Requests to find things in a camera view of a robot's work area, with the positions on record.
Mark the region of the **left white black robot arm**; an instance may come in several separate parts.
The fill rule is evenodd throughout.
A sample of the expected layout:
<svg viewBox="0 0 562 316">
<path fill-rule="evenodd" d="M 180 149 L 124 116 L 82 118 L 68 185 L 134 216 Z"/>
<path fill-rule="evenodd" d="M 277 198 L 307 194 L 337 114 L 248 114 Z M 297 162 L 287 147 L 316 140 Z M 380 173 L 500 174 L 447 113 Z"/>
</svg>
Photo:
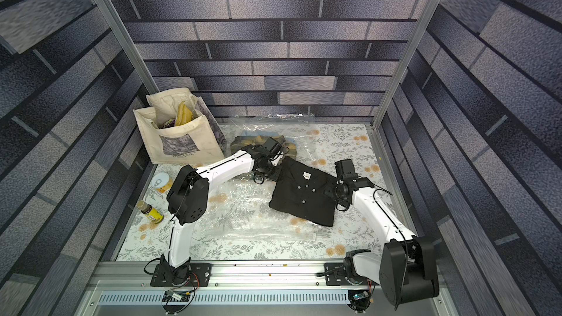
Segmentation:
<svg viewBox="0 0 562 316">
<path fill-rule="evenodd" d="M 278 165 L 287 154 L 284 138 L 267 138 L 265 143 L 243 146 L 233 155 L 202 168 L 182 167 L 167 194 L 168 211 L 173 228 L 168 252 L 160 258 L 157 267 L 163 272 L 166 283 L 180 286 L 192 274 L 190 246 L 196 222 L 207 209 L 209 193 L 223 183 L 246 173 L 265 181 L 277 181 L 281 167 Z"/>
</svg>

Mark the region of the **clear plastic vacuum bag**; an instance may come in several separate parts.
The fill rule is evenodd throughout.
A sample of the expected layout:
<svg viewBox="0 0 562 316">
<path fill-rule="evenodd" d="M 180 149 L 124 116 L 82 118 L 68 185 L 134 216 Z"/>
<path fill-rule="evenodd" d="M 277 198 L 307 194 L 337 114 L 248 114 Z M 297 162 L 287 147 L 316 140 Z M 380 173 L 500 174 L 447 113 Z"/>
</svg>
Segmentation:
<svg viewBox="0 0 562 316">
<path fill-rule="evenodd" d="M 319 123 L 312 115 L 273 114 L 256 118 L 233 118 L 226 127 L 227 139 L 238 135 L 283 136 L 297 146 L 299 161 L 328 174 L 334 163 L 355 145 L 354 136 L 364 126 Z M 198 221 L 194 237 L 234 241 L 325 241 L 332 235 L 324 227 L 278 212 L 269 207 L 275 182 L 256 184 L 253 174 L 239 175 L 211 192 L 207 211 Z"/>
</svg>

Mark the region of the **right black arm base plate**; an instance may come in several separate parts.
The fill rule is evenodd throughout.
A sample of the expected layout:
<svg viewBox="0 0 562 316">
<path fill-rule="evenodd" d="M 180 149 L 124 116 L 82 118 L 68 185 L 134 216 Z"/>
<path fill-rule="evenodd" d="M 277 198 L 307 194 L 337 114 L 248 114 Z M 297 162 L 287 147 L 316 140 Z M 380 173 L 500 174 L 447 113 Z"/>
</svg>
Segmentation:
<svg viewBox="0 0 562 316">
<path fill-rule="evenodd" d="M 366 277 L 358 276 L 352 279 L 348 278 L 347 272 L 343 267 L 343 263 L 325 263 L 324 270 L 316 274 L 317 278 L 324 279 L 328 286 L 355 286 L 368 287 L 378 286 L 378 283 L 368 280 Z"/>
</svg>

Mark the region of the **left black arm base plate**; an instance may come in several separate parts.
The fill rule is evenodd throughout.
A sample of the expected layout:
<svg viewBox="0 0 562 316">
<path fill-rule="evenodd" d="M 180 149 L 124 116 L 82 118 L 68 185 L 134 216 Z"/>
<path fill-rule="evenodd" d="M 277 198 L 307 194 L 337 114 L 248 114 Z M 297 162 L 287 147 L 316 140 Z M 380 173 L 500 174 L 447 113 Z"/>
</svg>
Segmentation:
<svg viewBox="0 0 562 316">
<path fill-rule="evenodd" d="M 166 267 L 159 263 L 152 273 L 151 287 L 179 287 L 180 285 L 207 287 L 212 272 L 211 263 L 191 263 L 189 267 L 181 266 L 178 269 Z"/>
</svg>

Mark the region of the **yellow black plaid shirt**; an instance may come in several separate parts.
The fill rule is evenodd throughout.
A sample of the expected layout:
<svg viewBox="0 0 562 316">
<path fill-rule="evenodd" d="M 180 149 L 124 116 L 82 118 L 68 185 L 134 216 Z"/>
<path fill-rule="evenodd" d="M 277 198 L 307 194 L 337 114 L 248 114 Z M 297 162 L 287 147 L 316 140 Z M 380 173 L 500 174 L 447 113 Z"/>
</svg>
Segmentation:
<svg viewBox="0 0 562 316">
<path fill-rule="evenodd" d="M 264 145 L 265 142 L 269 139 L 269 136 L 251 136 L 251 135 L 238 135 L 234 138 L 230 145 L 230 152 L 234 154 L 241 150 L 243 147 L 248 145 Z M 280 143 L 283 147 L 288 148 L 288 150 L 284 151 L 286 157 L 296 159 L 297 158 L 297 146 L 295 143 L 291 143 L 281 135 L 273 136 L 273 139 Z"/>
</svg>

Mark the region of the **black tray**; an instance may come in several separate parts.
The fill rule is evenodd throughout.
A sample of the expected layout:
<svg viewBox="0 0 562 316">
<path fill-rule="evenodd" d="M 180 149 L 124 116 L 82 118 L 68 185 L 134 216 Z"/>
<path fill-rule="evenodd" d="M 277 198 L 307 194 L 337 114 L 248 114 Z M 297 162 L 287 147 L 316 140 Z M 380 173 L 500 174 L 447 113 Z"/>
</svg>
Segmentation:
<svg viewBox="0 0 562 316">
<path fill-rule="evenodd" d="M 269 207 L 278 212 L 332 227 L 335 219 L 337 179 L 292 158 L 281 163 L 281 173 Z"/>
</svg>

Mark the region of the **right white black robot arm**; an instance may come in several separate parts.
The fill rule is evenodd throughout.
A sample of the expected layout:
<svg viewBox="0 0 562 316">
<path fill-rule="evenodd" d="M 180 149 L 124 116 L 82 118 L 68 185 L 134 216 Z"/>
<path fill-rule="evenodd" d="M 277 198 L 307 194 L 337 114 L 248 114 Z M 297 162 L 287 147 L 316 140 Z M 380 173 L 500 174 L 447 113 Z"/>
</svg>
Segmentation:
<svg viewBox="0 0 562 316">
<path fill-rule="evenodd" d="M 342 276 L 351 285 L 368 279 L 379 285 L 394 307 L 439 296 L 436 255 L 431 241 L 418 237 L 380 199 L 388 190 L 358 175 L 350 159 L 335 163 L 335 200 L 345 209 L 355 206 L 383 244 L 382 253 L 354 250 L 341 266 L 318 277 Z"/>
</svg>

